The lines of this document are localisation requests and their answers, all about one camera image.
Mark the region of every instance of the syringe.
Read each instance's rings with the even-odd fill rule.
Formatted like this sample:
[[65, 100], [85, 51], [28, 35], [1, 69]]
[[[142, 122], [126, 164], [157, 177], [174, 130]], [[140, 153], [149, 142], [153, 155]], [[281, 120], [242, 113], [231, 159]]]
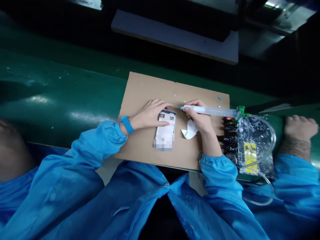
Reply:
[[190, 106], [190, 105], [184, 105], [183, 107], [178, 107], [178, 108], [181, 110], [184, 110], [185, 107], [192, 108], [196, 113], [231, 117], [231, 118], [235, 118], [235, 120], [238, 120], [238, 118], [241, 115], [241, 111], [239, 111], [238, 109], [223, 109], [223, 108], [211, 108], [211, 107], [200, 107], [200, 106]]

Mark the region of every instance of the crumpled paper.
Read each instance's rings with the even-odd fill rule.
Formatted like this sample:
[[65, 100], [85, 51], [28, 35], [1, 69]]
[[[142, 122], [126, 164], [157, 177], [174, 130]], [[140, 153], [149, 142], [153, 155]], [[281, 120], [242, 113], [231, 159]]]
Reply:
[[181, 132], [186, 139], [193, 138], [197, 134], [197, 131], [196, 124], [191, 119], [188, 121], [187, 130], [181, 129]]

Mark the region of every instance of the green syringe connector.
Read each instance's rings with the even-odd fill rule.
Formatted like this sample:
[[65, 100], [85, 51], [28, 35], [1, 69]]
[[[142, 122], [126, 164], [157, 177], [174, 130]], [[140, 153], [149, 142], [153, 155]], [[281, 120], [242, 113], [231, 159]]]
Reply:
[[238, 122], [241, 117], [250, 117], [251, 116], [251, 114], [245, 113], [244, 109], [245, 109], [245, 106], [238, 106], [237, 107], [237, 111], [240, 112], [240, 115], [239, 115], [239, 117], [237, 119], [233, 118], [234, 122]]

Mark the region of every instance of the yellow sticker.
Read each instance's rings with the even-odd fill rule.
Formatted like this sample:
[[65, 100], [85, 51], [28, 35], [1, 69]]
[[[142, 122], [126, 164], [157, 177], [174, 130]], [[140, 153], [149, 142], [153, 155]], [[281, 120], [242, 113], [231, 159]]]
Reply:
[[[257, 148], [254, 143], [247, 143], [247, 142], [244, 143], [244, 159], [246, 161], [246, 165], [257, 161]], [[258, 166], [255, 164], [245, 168], [245, 170], [247, 173], [252, 173], [257, 175], [256, 172], [258, 171]]]

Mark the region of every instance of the blue wristband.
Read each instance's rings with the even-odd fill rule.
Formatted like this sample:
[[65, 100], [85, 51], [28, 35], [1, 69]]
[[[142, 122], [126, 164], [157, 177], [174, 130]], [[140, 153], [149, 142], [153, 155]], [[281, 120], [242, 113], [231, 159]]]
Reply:
[[129, 122], [128, 116], [122, 117], [121, 122], [123, 123], [124, 127], [127, 129], [129, 134], [134, 132], [134, 129], [132, 128], [131, 123]]

